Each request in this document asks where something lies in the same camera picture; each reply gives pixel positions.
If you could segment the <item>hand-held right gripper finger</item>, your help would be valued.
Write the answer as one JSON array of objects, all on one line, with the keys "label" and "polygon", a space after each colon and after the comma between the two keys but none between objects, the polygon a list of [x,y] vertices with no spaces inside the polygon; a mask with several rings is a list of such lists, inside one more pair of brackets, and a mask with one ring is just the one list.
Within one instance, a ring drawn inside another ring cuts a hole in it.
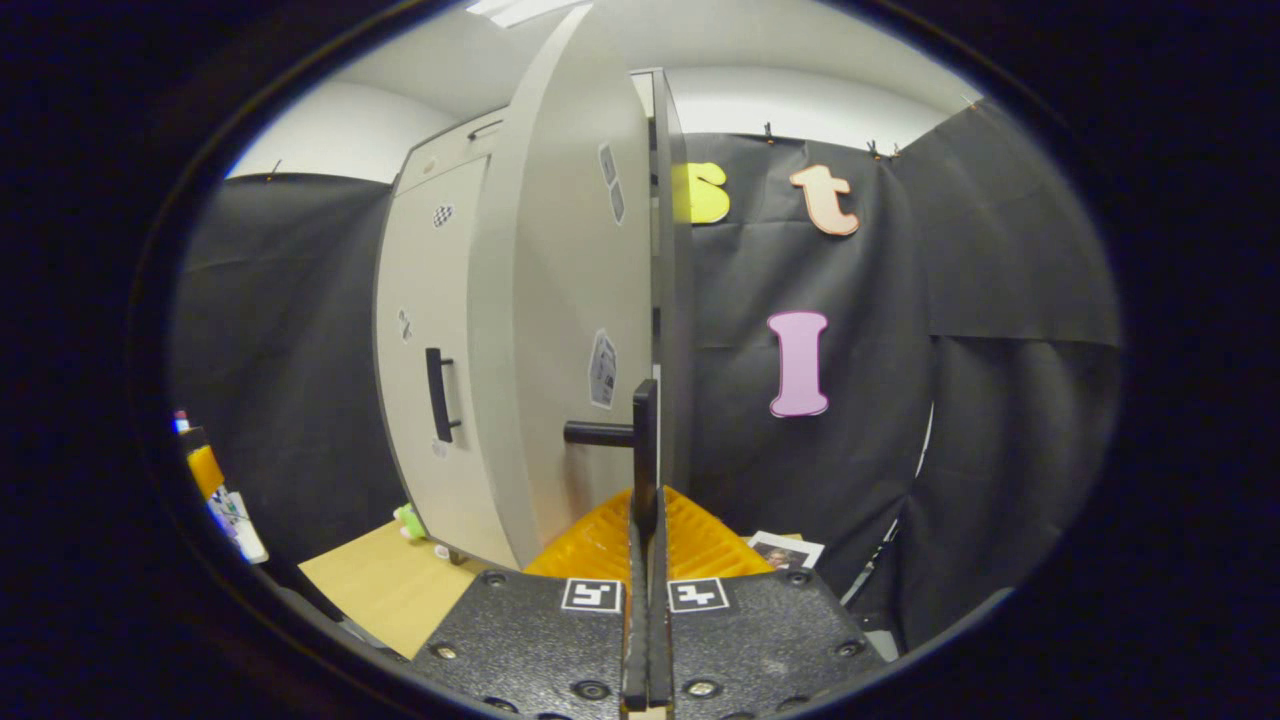
[{"label": "hand-held right gripper finger", "polygon": [[517,719],[622,719],[646,705],[639,538],[623,491],[525,571],[480,571],[412,657],[430,683]]},{"label": "hand-held right gripper finger", "polygon": [[768,562],[673,489],[652,550],[650,697],[671,719],[772,719],[891,657],[800,562]]}]

